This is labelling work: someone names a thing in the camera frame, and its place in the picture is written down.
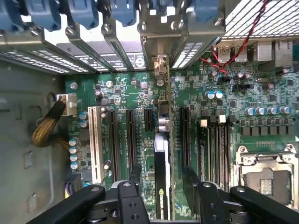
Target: expansion slot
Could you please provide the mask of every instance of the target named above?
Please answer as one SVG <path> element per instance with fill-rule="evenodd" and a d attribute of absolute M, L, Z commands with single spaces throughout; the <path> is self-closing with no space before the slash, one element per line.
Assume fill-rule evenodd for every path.
<path fill-rule="evenodd" d="M 112 162 L 112 174 L 114 182 L 121 179 L 121 149 L 120 149 L 120 135 L 118 129 L 118 115 L 116 110 L 108 111 L 109 118 L 109 140 L 111 147 L 111 162 Z"/>
<path fill-rule="evenodd" d="M 181 135 L 181 153 L 182 166 L 190 165 L 190 134 L 189 134 L 189 109 L 181 107 L 179 109 L 180 116 L 180 135 Z"/>
<path fill-rule="evenodd" d="M 104 179 L 100 106 L 88 107 L 90 155 L 92 162 L 93 183 L 101 183 Z"/>
<path fill-rule="evenodd" d="M 128 165 L 129 172 L 133 171 L 137 164 L 137 145 L 136 145 L 136 121 L 135 110 L 126 110 L 127 116 L 127 141 L 128 141 Z"/>

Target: chip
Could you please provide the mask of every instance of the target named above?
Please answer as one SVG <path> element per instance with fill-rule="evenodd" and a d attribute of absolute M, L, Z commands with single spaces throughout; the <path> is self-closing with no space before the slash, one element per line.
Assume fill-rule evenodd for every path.
<path fill-rule="evenodd" d="M 269 101 L 276 101 L 276 96 L 275 95 L 270 95 L 269 96 Z"/>
<path fill-rule="evenodd" d="M 235 101 L 230 101 L 230 102 L 229 102 L 229 106 L 231 106 L 231 107 L 235 107 Z"/>
<path fill-rule="evenodd" d="M 206 106 L 206 100 L 201 101 L 201 106 Z"/>
<path fill-rule="evenodd" d="M 293 80 L 288 80 L 288 81 L 287 81 L 287 85 L 294 85 Z"/>

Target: electrolytic capacitor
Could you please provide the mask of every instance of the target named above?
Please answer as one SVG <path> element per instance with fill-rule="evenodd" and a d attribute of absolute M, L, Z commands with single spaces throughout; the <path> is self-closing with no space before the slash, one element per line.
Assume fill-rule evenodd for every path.
<path fill-rule="evenodd" d="M 70 161 L 75 162 L 78 160 L 78 156 L 76 154 L 70 155 Z"/>
<path fill-rule="evenodd" d="M 291 108 L 289 106 L 282 106 L 280 107 L 279 112 L 283 114 L 290 114 Z"/>
<path fill-rule="evenodd" d="M 247 116 L 252 116 L 253 114 L 254 114 L 254 110 L 253 110 L 253 108 L 246 108 L 245 110 L 244 110 L 244 113 L 247 115 Z"/>
<path fill-rule="evenodd" d="M 72 146 L 72 147 L 70 147 L 70 148 L 69 148 L 69 152 L 70 152 L 71 154 L 75 154 L 75 153 L 77 152 L 77 147 L 76 147 L 76 146 Z"/>
<path fill-rule="evenodd" d="M 80 121 L 80 127 L 81 128 L 87 128 L 88 127 L 88 120 Z"/>
<path fill-rule="evenodd" d="M 107 112 L 108 111 L 108 107 L 107 106 L 101 106 L 100 111 L 103 112 Z"/>
<path fill-rule="evenodd" d="M 73 137 L 69 140 L 69 145 L 70 146 L 75 146 L 76 144 L 78 144 L 79 139 L 77 137 Z"/>
<path fill-rule="evenodd" d="M 267 109 L 267 113 L 271 114 L 271 115 L 275 115 L 275 114 L 277 114 L 277 108 L 276 107 L 269 107 Z"/>
<path fill-rule="evenodd" d="M 264 115 L 265 114 L 265 109 L 262 107 L 256 108 L 256 114 L 258 115 Z"/>
<path fill-rule="evenodd" d="M 96 90 L 96 91 L 94 92 L 94 95 L 95 95 L 96 97 L 102 97 L 102 96 L 103 96 L 103 92 L 102 92 L 101 90 Z"/>
<path fill-rule="evenodd" d="M 273 83 L 265 83 L 262 86 L 262 89 L 267 91 L 267 90 L 273 90 L 274 89 L 274 84 Z"/>
<path fill-rule="evenodd" d="M 108 114 L 107 113 L 101 113 L 101 118 L 107 118 L 108 117 Z"/>
<path fill-rule="evenodd" d="M 111 165 L 111 160 L 107 160 L 105 162 L 104 169 L 106 169 L 106 170 L 109 169 L 110 165 Z"/>
<path fill-rule="evenodd" d="M 70 165 L 70 167 L 71 167 L 71 169 L 78 169 L 79 162 L 78 161 L 72 162 L 71 165 Z"/>
<path fill-rule="evenodd" d="M 244 78 L 244 74 L 241 72 L 239 72 L 234 76 L 234 80 L 243 79 L 243 78 Z"/>
<path fill-rule="evenodd" d="M 217 76 L 217 72 L 216 71 L 211 71 L 208 75 L 209 78 L 214 78 Z"/>
<path fill-rule="evenodd" d="M 209 91 L 205 93 L 207 99 L 211 100 L 215 98 L 215 93 L 213 91 Z"/>
<path fill-rule="evenodd" d="M 223 92 L 222 91 L 216 91 L 215 96 L 217 99 L 221 99 L 223 97 Z"/>
<path fill-rule="evenodd" d="M 88 112 L 84 111 L 79 114 L 81 120 L 86 120 L 88 118 Z"/>

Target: white connector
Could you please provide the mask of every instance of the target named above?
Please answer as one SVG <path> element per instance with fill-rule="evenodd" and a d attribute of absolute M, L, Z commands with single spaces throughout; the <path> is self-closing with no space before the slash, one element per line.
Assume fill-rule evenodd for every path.
<path fill-rule="evenodd" d="M 101 135 L 100 106 L 88 107 L 90 156 L 92 162 L 93 183 L 101 183 L 104 179 L 103 150 Z"/>
<path fill-rule="evenodd" d="M 56 100 L 60 97 L 66 98 L 66 108 L 62 116 L 76 116 L 77 115 L 77 97 L 73 94 L 57 94 Z"/>

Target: screw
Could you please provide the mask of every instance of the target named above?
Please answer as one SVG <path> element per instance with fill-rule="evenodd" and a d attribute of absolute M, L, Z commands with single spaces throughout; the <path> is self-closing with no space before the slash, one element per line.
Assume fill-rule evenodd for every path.
<path fill-rule="evenodd" d="M 128 183 L 128 182 L 127 182 L 127 183 L 123 183 L 122 185 L 123 185 L 124 187 L 129 187 L 129 186 L 131 186 L 131 183 Z"/>
<path fill-rule="evenodd" d="M 244 188 L 237 188 L 237 191 L 239 191 L 240 193 L 244 193 L 245 189 Z"/>
<path fill-rule="evenodd" d="M 73 27 L 71 26 L 68 26 L 66 29 L 65 29 L 65 34 L 66 35 L 73 35 L 75 33 L 75 30 Z"/>
<path fill-rule="evenodd" d="M 203 186 L 206 187 L 206 188 L 209 188 L 209 187 L 211 187 L 211 184 L 209 184 L 209 183 L 204 183 Z"/>
<path fill-rule="evenodd" d="M 0 30 L 0 37 L 3 37 L 5 35 L 5 31 L 3 29 Z"/>
<path fill-rule="evenodd" d="M 98 191 L 98 190 L 100 190 L 100 188 L 99 187 L 94 187 L 94 188 L 91 188 L 90 190 L 91 191 Z"/>
<path fill-rule="evenodd" d="M 30 27 L 30 33 L 33 36 L 39 36 L 41 33 L 41 30 L 35 27 Z"/>

